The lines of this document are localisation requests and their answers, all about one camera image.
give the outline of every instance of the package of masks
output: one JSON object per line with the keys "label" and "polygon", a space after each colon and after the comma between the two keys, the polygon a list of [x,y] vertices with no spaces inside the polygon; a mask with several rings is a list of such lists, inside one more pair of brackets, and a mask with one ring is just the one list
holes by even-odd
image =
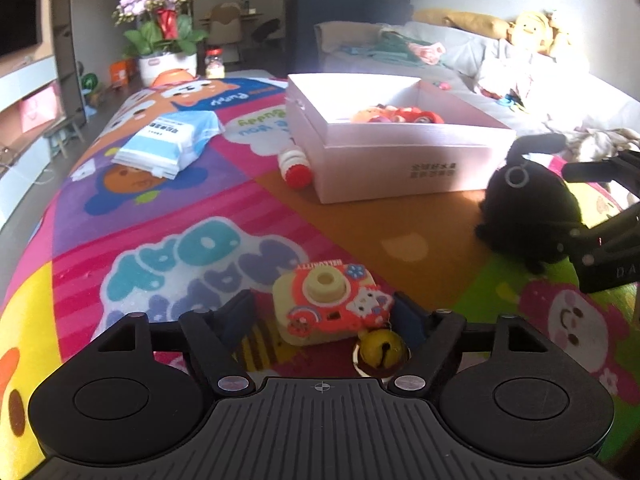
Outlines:
{"label": "package of masks", "polygon": [[173,180],[198,159],[211,137],[223,131],[215,112],[163,114],[131,137],[113,162]]}

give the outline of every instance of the black plush toy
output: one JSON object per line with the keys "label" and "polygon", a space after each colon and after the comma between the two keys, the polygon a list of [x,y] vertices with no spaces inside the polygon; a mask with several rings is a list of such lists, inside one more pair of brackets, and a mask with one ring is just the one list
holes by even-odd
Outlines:
{"label": "black plush toy", "polygon": [[523,259],[534,274],[544,272],[543,262],[565,258],[562,240],[572,227],[582,225],[582,216],[564,180],[523,155],[559,153],[565,147],[561,134],[518,138],[480,204],[483,223],[476,227],[478,238],[492,251]]}

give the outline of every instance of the red toy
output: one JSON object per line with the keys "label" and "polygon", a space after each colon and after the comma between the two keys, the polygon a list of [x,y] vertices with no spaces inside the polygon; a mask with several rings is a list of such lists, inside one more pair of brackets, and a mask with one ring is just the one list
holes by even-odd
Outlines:
{"label": "red toy", "polygon": [[351,118],[352,123],[434,123],[444,124],[435,112],[426,112],[417,107],[396,108],[378,105],[361,110]]}
{"label": "red toy", "polygon": [[286,331],[295,338],[381,328],[393,303],[364,266],[340,261],[300,266],[276,280],[273,293],[276,314],[286,311]]}

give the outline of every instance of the white box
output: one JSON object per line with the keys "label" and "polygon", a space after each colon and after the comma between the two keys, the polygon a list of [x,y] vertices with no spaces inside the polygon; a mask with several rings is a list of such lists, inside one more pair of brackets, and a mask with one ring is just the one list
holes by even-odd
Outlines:
{"label": "white box", "polygon": [[[417,77],[292,74],[286,101],[325,204],[485,189],[515,140],[504,124]],[[446,124],[351,123],[377,104],[433,111]]]}

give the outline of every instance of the glass jar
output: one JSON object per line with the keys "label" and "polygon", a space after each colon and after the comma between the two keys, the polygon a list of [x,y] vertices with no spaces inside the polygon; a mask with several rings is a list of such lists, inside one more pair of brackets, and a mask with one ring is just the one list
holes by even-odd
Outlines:
{"label": "glass jar", "polygon": [[222,79],[225,76],[225,64],[222,61],[221,48],[211,48],[207,50],[205,66],[205,76],[207,79]]}

